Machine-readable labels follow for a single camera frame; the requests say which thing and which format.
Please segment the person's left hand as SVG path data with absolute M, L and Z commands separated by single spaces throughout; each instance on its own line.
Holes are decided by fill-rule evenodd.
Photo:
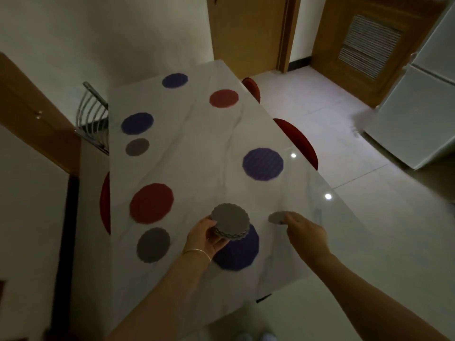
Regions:
M 189 231 L 187 240 L 183 248 L 183 254 L 198 254 L 209 262 L 213 257 L 229 243 L 218 235 L 212 234 L 195 234 L 195 226 Z

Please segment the single grey round coaster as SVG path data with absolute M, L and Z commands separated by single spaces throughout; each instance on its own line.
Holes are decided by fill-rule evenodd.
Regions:
M 161 260 L 170 248 L 171 238 L 168 232 L 160 227 L 144 232 L 136 245 L 137 257 L 144 263 L 155 263 Z
M 150 143 L 147 139 L 145 138 L 137 138 L 132 141 L 130 141 L 125 148 L 125 152 L 127 155 L 131 157 L 137 157 L 149 149 Z
M 267 221 L 274 225 L 289 225 L 289 220 L 286 219 L 287 216 L 290 217 L 291 223 L 296 221 L 295 217 L 290 211 L 273 212 L 268 216 Z

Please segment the stack of grey scalloped coasters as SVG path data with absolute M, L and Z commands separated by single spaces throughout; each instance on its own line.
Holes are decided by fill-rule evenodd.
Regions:
M 219 204 L 212 210 L 210 218 L 216 222 L 213 233 L 230 241 L 245 238 L 250 229 L 249 215 L 235 204 Z

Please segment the person's left forearm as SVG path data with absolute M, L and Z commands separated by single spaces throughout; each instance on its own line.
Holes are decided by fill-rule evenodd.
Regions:
M 105 341 L 175 341 L 190 299 L 210 262 L 182 254 Z

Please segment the person's right forearm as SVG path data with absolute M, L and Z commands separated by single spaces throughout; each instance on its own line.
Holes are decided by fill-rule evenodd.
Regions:
M 363 341 L 450 341 L 333 254 L 311 258 L 307 265 L 332 293 Z

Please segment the large purple round mat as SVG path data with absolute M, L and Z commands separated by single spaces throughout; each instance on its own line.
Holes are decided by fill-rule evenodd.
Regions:
M 126 135 L 139 135 L 147 131 L 154 123 L 154 118 L 146 112 L 132 114 L 125 118 L 121 130 Z
M 270 181 L 281 174 L 284 160 L 273 149 L 255 148 L 243 157 L 242 168 L 247 176 L 256 181 Z
M 260 238 L 250 224 L 248 234 L 242 239 L 229 241 L 213 257 L 213 262 L 223 270 L 241 271 L 253 264 L 259 253 Z
M 166 89 L 177 89 L 184 86 L 189 78 L 184 73 L 169 74 L 162 80 L 162 86 Z

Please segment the large red round mat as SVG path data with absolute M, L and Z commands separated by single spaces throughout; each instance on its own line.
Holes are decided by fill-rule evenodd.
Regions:
M 173 191 L 166 184 L 148 184 L 134 194 L 129 206 L 130 216 L 137 223 L 153 224 L 171 211 L 173 203 Z
M 238 101 L 238 93 L 229 89 L 217 90 L 209 97 L 209 103 L 215 108 L 230 108 Z

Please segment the red chair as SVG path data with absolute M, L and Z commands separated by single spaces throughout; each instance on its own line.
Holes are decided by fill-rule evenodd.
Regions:
M 101 222 L 111 235 L 111 199 L 110 199 L 110 173 L 107 172 L 100 190 L 99 211 Z
M 274 122 L 280 127 L 285 135 L 291 140 L 295 147 L 301 154 L 309 161 L 309 163 L 317 171 L 319 168 L 319 161 L 315 149 L 305 137 L 305 135 L 291 123 L 286 120 L 273 118 Z
M 247 89 L 247 91 L 249 91 L 249 93 L 256 99 L 256 101 L 260 103 L 261 93 L 257 83 L 252 78 L 247 77 L 242 80 L 242 84 Z

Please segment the metal slatted chair back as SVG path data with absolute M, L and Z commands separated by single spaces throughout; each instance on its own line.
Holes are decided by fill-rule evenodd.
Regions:
M 109 156 L 109 107 L 107 101 L 88 82 L 76 114 L 76 133 Z

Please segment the wooden door with vent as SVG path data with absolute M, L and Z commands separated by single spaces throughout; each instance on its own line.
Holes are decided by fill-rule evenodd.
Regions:
M 368 106 L 380 105 L 450 0 L 326 0 L 311 66 Z M 355 15 L 404 33 L 383 70 L 372 80 L 338 59 Z

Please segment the white refrigerator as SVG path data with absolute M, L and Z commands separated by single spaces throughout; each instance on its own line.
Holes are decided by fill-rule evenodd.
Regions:
M 414 170 L 455 151 L 455 0 L 364 131 Z

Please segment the white louvred vent grille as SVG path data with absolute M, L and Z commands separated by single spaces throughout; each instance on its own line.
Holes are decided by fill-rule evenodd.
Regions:
M 403 31 L 363 15 L 355 15 L 338 59 L 372 80 L 377 79 Z

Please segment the plain wooden door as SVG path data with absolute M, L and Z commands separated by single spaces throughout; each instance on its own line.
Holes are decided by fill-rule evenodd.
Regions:
M 207 0 L 213 54 L 240 80 L 277 66 L 287 0 Z

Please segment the wooden door frame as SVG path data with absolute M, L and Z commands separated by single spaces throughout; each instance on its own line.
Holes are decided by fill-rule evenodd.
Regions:
M 288 72 L 301 0 L 286 0 L 276 69 Z

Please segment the wooden wall cabinet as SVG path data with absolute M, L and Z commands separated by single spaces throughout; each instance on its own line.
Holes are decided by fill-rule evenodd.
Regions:
M 37 120 L 35 112 L 43 117 Z M 74 125 L 0 52 L 0 125 L 70 176 L 79 178 L 81 138 Z

